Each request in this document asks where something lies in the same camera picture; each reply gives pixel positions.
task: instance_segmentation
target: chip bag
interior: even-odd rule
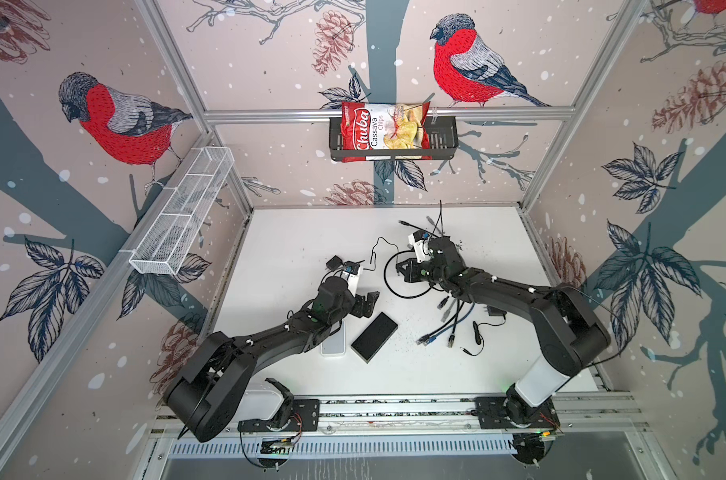
[[[430,148],[425,135],[425,104],[341,104],[341,137],[344,150],[399,150]],[[430,160],[430,157],[397,156],[397,159]],[[344,162],[389,160],[385,157],[349,157]]]

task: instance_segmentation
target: white mesh basket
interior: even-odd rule
[[[176,275],[233,167],[233,152],[204,147],[149,227],[130,264],[140,274]]]

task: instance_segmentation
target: gray floor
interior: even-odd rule
[[[634,480],[644,476],[621,432],[570,433],[559,438],[540,468],[512,456],[425,456],[291,460],[262,472],[244,458],[169,460],[163,480],[227,478],[250,480]]]

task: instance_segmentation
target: bird illustration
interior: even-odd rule
[[[143,95],[124,94],[83,72],[64,79],[59,87],[59,101],[66,119],[80,120],[82,127],[113,158],[124,164],[152,165],[152,181],[144,186],[145,193],[153,185],[162,186],[155,180],[155,162],[166,150],[176,155],[171,149],[174,130],[193,117]]]
[[[451,106],[460,101],[477,101],[483,106],[490,98],[519,97],[549,107],[528,94],[501,55],[483,43],[470,15],[446,15],[435,25],[430,39],[435,40],[435,81],[454,99]]]
[[[658,9],[661,10],[662,8],[669,7],[670,5],[674,5],[678,2],[690,3],[694,6],[694,14],[691,15],[691,18],[684,23],[684,29],[688,27],[688,24],[691,23],[697,13],[713,15],[713,27],[710,32],[715,29],[722,29],[725,27],[722,24],[718,24],[717,16],[723,10],[726,10],[726,0],[670,0],[669,2],[660,5]]]

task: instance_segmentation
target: white table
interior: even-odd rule
[[[327,271],[325,263],[333,255],[343,260],[366,259],[364,266],[369,266],[378,236],[400,250],[407,249],[407,236],[414,229],[398,220],[426,228],[425,217],[434,220],[437,213],[437,208],[421,207],[257,210],[214,330],[236,336],[281,324],[289,310],[298,310],[315,297]],[[443,220],[446,233],[461,245],[468,266],[522,283],[548,284],[514,208],[445,207]],[[376,272],[363,272],[358,293],[379,290],[381,296],[370,319],[345,319],[346,353],[325,357],[317,348],[276,362],[258,372],[255,379],[274,377],[295,395],[493,393],[506,391],[540,355],[533,325],[510,314],[503,326],[481,327],[485,348],[480,356],[465,354],[460,347],[471,352],[480,349],[473,340],[473,320],[502,321],[489,317],[480,305],[457,327],[454,348],[447,348],[448,333],[429,346],[418,346],[416,339],[441,324],[443,311],[437,304],[446,294],[431,291],[415,300],[397,298],[382,279],[385,262],[395,248],[380,241],[376,252]],[[404,295],[422,292],[427,285],[405,283],[395,274],[395,261],[387,270],[387,280]],[[379,312],[387,313],[399,327],[366,364],[349,345]],[[561,389],[594,390],[588,372]]]

